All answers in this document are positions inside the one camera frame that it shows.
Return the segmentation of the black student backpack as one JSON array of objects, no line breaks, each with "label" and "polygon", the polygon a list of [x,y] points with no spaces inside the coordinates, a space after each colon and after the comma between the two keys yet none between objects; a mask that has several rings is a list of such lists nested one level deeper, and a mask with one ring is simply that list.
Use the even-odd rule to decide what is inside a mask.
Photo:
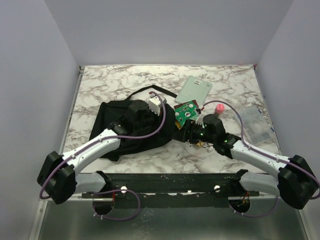
[{"label": "black student backpack", "polygon": [[[160,126],[163,114],[153,113],[143,100],[132,100],[132,96],[147,89],[154,89],[174,98],[177,96],[162,87],[151,85],[133,92],[124,100],[102,102],[89,139],[92,140],[106,129],[114,130],[118,135],[133,137],[153,133]],[[165,111],[164,125],[156,134],[143,139],[121,139],[119,148],[104,154],[102,158],[116,162],[121,156],[156,149],[169,143],[172,136],[178,131],[178,127],[174,109],[166,103]]]}]

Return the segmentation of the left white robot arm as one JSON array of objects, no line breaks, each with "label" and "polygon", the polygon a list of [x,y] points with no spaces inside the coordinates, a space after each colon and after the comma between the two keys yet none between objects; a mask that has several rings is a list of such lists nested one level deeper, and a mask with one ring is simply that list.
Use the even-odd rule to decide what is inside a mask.
[{"label": "left white robot arm", "polygon": [[84,145],[63,154],[53,151],[47,155],[37,178],[41,186],[39,197],[64,203],[76,192],[77,176],[84,168],[129,140],[156,135],[165,119],[166,107],[161,97],[134,100],[122,117]]}]

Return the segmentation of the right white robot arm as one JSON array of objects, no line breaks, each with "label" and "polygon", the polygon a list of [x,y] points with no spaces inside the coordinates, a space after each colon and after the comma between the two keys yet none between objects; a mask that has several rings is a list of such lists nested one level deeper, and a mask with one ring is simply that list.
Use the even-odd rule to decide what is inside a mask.
[{"label": "right white robot arm", "polygon": [[214,114],[203,118],[203,125],[188,119],[183,125],[185,140],[195,144],[210,143],[217,153],[248,163],[264,172],[246,172],[230,183],[230,191],[241,196],[247,191],[279,196],[294,209],[301,210],[319,189],[319,181],[307,161],[299,156],[287,157],[270,153],[245,143],[239,136],[226,132]]}]

